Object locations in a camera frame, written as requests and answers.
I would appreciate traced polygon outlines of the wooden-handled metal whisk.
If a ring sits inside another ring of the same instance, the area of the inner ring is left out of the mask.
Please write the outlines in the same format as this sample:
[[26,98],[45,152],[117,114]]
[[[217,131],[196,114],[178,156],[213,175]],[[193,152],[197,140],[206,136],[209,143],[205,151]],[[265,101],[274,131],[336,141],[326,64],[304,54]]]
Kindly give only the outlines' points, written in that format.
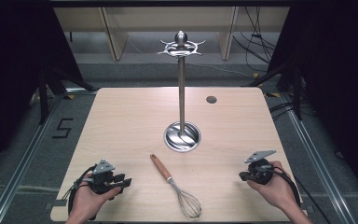
[[155,165],[155,167],[158,169],[159,173],[174,189],[183,215],[190,219],[200,218],[202,215],[200,201],[194,195],[180,189],[176,185],[168,169],[164,166],[164,164],[155,154],[151,154],[150,159]]

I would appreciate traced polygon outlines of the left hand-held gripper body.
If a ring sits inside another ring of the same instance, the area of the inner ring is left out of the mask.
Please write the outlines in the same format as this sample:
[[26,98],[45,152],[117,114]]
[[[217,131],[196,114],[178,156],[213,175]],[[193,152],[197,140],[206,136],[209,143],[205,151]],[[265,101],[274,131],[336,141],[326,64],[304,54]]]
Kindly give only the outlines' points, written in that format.
[[100,160],[92,169],[89,185],[93,192],[104,194],[111,188],[114,182],[114,170],[116,167],[106,160]]

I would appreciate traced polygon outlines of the person's right hand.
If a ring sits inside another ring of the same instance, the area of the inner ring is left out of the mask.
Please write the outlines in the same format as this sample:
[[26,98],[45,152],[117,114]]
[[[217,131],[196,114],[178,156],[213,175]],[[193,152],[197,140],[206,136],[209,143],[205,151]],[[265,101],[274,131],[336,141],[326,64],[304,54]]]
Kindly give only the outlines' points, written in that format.
[[289,184],[278,175],[273,175],[266,185],[248,180],[247,184],[272,206],[283,212],[292,211],[296,208],[296,198]]

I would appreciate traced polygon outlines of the black curtain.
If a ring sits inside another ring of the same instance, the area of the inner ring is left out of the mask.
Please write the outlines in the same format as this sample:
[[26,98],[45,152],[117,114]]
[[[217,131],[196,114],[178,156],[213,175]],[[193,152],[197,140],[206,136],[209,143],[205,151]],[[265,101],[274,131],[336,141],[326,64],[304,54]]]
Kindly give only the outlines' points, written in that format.
[[358,179],[358,0],[292,0],[270,70],[291,61]]
[[0,153],[44,79],[83,77],[50,0],[0,0]]

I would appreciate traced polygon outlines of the aluminium floor rail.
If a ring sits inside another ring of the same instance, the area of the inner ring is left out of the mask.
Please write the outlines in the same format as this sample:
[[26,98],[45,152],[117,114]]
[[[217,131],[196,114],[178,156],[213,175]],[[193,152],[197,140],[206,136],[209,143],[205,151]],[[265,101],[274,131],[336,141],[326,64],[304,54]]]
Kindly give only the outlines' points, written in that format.
[[0,153],[0,224],[62,224],[50,213],[94,98],[85,91],[49,94],[44,122],[39,97],[32,98]]
[[266,100],[308,212],[324,224],[356,224],[306,127],[297,119],[290,95],[266,93]]

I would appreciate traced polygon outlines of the black metal stand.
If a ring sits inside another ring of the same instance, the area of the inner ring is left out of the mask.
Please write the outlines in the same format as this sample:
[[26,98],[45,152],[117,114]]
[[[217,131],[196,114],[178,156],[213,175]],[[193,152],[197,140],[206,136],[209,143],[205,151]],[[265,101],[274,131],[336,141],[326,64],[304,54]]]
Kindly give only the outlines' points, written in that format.
[[64,95],[66,88],[62,84],[62,80],[69,80],[86,91],[97,91],[98,88],[86,83],[82,77],[75,77],[63,70],[47,66],[43,68],[38,76],[38,89],[40,99],[41,118],[39,123],[43,124],[48,118],[48,89],[51,89],[54,95]]
[[289,56],[288,59],[278,65],[277,67],[267,71],[267,73],[261,78],[257,78],[250,84],[246,84],[246,87],[257,87],[273,77],[281,74],[281,78],[278,81],[277,88],[280,91],[287,91],[290,87],[293,87],[293,107],[296,117],[302,120],[300,105],[301,105],[301,75],[299,69],[299,62],[295,56]]

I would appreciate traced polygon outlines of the person's left hand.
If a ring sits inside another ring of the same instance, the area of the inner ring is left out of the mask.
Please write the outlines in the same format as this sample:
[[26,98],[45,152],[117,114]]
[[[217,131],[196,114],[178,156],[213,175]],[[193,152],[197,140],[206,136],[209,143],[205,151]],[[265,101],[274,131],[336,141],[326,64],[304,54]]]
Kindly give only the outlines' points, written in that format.
[[92,191],[88,182],[83,181],[77,189],[70,215],[80,214],[89,219],[94,217],[102,206],[121,192],[121,188],[110,189],[104,194]]

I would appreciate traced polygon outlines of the metal utensil rack stand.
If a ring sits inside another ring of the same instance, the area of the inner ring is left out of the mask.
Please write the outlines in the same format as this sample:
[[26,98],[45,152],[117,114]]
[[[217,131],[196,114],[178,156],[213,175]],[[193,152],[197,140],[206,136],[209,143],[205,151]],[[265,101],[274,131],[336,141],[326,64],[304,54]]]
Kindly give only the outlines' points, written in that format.
[[193,123],[186,121],[186,57],[200,55],[199,45],[204,41],[196,43],[189,41],[187,34],[179,31],[173,42],[164,42],[164,50],[161,54],[174,57],[178,62],[178,102],[179,120],[170,124],[164,131],[163,138],[166,146],[180,153],[194,150],[201,140],[200,129]]

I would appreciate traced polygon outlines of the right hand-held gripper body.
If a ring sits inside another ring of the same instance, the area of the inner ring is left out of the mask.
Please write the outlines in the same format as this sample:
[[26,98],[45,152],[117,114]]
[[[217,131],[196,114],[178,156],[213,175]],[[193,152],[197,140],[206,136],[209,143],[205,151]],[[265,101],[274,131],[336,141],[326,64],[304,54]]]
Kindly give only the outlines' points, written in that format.
[[248,164],[246,172],[251,175],[249,180],[262,185],[266,185],[270,181],[273,168],[269,161],[266,160],[266,157],[275,152],[275,149],[256,151],[244,161]]

